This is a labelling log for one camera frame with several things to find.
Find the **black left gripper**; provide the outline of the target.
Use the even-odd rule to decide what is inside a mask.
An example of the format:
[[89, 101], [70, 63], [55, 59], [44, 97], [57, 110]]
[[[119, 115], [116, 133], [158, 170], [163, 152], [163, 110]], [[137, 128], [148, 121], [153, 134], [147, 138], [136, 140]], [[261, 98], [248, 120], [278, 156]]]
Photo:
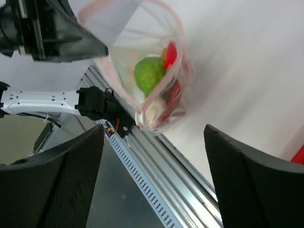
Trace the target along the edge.
[[82, 27], [67, 0], [7, 0], [0, 7], [0, 53], [36, 61], [106, 57], [108, 47]]

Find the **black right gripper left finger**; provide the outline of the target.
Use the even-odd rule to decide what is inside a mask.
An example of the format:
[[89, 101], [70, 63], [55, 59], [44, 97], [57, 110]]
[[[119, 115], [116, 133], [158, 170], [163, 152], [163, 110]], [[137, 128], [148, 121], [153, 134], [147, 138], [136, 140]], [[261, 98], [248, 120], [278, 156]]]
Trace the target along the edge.
[[104, 127], [0, 167], [3, 228], [84, 228], [104, 147]]

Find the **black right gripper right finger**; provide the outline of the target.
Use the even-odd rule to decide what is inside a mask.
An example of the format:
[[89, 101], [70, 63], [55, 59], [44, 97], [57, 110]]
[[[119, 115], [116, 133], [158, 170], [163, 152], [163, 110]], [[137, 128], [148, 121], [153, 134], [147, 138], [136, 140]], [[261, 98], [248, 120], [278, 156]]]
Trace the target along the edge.
[[301, 228], [304, 167], [206, 125], [209, 168], [226, 228]]

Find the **clear zip top bag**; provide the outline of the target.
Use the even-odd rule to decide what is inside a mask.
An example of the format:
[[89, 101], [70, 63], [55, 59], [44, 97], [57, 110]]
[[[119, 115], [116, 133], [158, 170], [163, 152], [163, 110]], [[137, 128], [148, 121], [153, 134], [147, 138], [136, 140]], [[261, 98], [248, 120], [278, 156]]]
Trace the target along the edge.
[[193, 68], [173, 8], [162, 0], [94, 0], [78, 22], [107, 46], [95, 64], [141, 130], [165, 130], [185, 115]]

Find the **green bumpy custard apple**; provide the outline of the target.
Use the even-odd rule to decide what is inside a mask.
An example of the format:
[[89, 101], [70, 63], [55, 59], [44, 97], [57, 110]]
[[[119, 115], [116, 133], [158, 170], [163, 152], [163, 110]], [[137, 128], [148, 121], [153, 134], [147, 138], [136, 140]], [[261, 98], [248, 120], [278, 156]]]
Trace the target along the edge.
[[165, 75], [165, 61], [161, 57], [145, 57], [133, 71], [137, 87], [148, 96]]

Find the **orange toy food piece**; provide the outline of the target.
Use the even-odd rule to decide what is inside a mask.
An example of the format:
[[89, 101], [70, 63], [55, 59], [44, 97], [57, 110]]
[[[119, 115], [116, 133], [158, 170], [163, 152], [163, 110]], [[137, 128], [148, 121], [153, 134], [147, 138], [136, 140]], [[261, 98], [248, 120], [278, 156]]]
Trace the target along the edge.
[[161, 55], [161, 58], [165, 59], [166, 58], [166, 54], [167, 54], [167, 47], [163, 49], [163, 52], [162, 52], [162, 55]]

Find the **green celery stalk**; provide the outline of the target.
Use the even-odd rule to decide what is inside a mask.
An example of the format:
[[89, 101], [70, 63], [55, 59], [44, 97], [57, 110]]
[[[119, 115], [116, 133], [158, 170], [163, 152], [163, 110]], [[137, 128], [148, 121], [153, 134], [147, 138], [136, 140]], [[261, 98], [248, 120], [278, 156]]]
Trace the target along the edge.
[[158, 95], [147, 105], [146, 110], [142, 111], [141, 108], [146, 102], [148, 96], [145, 96], [137, 87], [133, 73], [127, 85], [129, 86], [132, 98], [139, 106], [139, 109], [135, 112], [136, 124], [140, 127], [144, 126], [145, 128], [152, 129], [165, 109], [165, 101]]

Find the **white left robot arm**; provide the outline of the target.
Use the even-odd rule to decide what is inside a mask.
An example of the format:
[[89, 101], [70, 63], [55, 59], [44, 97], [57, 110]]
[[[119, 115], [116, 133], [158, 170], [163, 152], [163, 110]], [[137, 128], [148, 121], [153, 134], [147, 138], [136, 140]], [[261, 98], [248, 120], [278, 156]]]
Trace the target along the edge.
[[[108, 56], [107, 46], [78, 24], [66, 0], [8, 0], [0, 9], [0, 51], [35, 61]], [[27, 92], [0, 85], [0, 114], [66, 113], [112, 117], [116, 105], [98, 87]], [[104, 147], [98, 125], [45, 152], [0, 167], [3, 228], [84, 228]]]

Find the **red plastic tray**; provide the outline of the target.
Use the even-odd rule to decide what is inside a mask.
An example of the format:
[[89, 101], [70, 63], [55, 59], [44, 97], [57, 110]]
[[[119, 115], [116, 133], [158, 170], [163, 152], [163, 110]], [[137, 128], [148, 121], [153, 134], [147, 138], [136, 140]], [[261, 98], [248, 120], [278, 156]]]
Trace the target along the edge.
[[302, 147], [300, 148], [300, 150], [292, 158], [291, 162], [304, 165], [304, 145], [302, 145]]

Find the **aluminium rail frame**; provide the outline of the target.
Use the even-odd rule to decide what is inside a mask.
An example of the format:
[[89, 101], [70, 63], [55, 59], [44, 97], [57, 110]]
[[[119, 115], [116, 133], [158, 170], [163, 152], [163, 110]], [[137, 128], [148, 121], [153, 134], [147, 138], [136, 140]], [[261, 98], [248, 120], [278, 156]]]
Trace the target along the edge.
[[134, 126], [123, 142], [181, 228], [223, 227], [213, 187], [165, 136], [142, 132]]

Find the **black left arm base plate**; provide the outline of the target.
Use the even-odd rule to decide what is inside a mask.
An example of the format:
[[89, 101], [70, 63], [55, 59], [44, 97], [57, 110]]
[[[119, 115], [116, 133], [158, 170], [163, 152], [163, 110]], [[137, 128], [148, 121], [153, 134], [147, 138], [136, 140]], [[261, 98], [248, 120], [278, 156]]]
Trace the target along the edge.
[[105, 113], [103, 119], [107, 120], [123, 139], [135, 126], [135, 121], [127, 110], [121, 105], [113, 92], [105, 93]]

